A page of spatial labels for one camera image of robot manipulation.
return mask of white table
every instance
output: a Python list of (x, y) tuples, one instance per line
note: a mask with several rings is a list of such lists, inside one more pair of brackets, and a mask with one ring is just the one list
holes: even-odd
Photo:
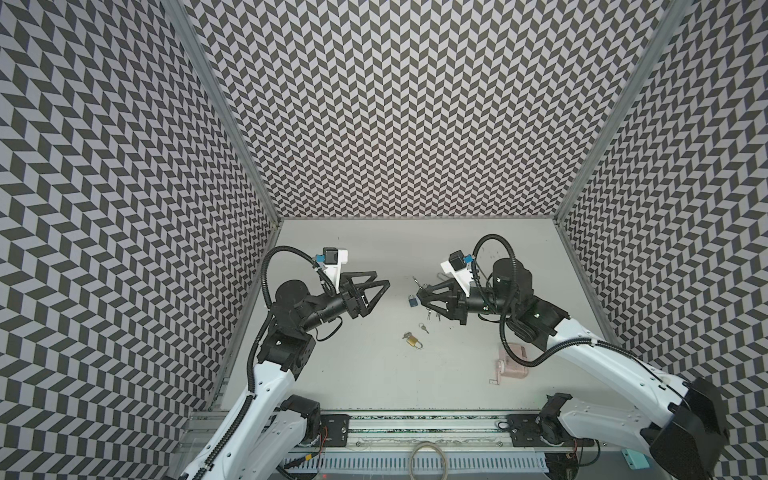
[[(540, 409), (546, 395), (566, 392), (608, 406), (629, 406), (627, 401), (584, 370), (554, 356), (530, 369), (524, 379), (494, 376), (501, 342), (498, 327), (469, 314), (466, 326), (433, 313), (427, 320), (424, 307), (411, 308), (408, 295), (421, 283), (435, 284), (440, 263), (456, 250), (470, 254), (487, 233), (505, 237), (517, 258), (533, 274), (537, 296), (567, 310), (587, 328), (600, 332), (587, 298), (563, 245), (549, 219), (511, 220), (287, 220), (278, 245), (290, 245), (309, 255), (323, 247), (349, 249), (343, 271), (375, 270), (391, 282), (374, 312), (350, 319), (330, 340), (318, 343), (299, 377), (294, 393), (337, 410), (477, 410)], [(506, 256), (501, 244), (487, 242), (478, 261), (490, 274), (495, 260)], [(270, 292), (286, 280), (303, 280), (319, 294), (317, 275), (309, 264), (290, 253), (273, 257), (269, 270)], [(242, 347), (223, 395), (222, 409), (229, 409), (246, 385), (244, 373), (250, 345), (266, 316), (263, 299), (257, 300)], [(429, 334), (419, 323), (425, 323)], [(335, 324), (323, 326), (320, 335)], [(412, 348), (402, 338), (412, 332), (424, 348)], [(517, 342), (508, 330), (510, 343)], [(528, 358), (541, 352), (525, 345)]]

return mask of black mounting plate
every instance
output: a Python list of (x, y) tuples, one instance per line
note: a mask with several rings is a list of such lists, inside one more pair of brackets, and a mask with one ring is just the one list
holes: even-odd
[[(509, 425), (509, 436), (512, 438), (512, 444), (516, 447), (551, 447), (547, 442), (541, 439), (541, 429), (536, 423), (538, 414), (535, 413), (513, 413), (507, 415), (507, 424)], [(563, 442), (561, 447), (572, 447), (574, 441), (578, 446), (594, 446), (593, 439), (568, 439)]]
[(326, 447), (346, 447), (346, 437), (349, 434), (349, 415), (321, 415), (320, 435), (325, 435), (328, 427)]

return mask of gold padlock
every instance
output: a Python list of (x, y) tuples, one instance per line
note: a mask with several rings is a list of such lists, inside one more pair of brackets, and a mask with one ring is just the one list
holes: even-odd
[(422, 343), (419, 342), (419, 339), (417, 339), (416, 337), (411, 335), (410, 332), (406, 332), (406, 334), (403, 335), (402, 338), (406, 339), (406, 342), (408, 342), (408, 344), (410, 346), (412, 346), (413, 348), (415, 348), (415, 349), (419, 349), (420, 350), (420, 349), (424, 348), (424, 345), (422, 345)]

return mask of geometric wallpaper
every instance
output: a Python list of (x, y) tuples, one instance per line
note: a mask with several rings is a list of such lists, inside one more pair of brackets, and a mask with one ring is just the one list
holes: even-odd
[(184, 0), (278, 214), (554, 213), (669, 0)]
[(768, 478), (768, 2), (694, 2), (567, 218), (624, 344), (727, 400)]
[(267, 234), (157, 0), (0, 2), (5, 478), (160, 478)]

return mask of pink plastic object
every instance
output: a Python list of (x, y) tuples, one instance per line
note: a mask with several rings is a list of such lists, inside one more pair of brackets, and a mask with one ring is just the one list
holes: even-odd
[[(527, 360), (525, 357), (525, 348), (523, 348), (523, 345), (510, 343), (509, 348), (515, 355), (519, 356), (523, 360)], [(502, 383), (503, 376), (507, 376), (513, 379), (522, 379), (527, 375), (528, 367), (522, 366), (514, 361), (509, 355), (507, 355), (507, 351), (504, 350), (504, 347), (501, 347), (498, 350), (498, 360), (496, 360), (496, 379), (489, 380), (489, 382), (493, 385), (500, 385)]]

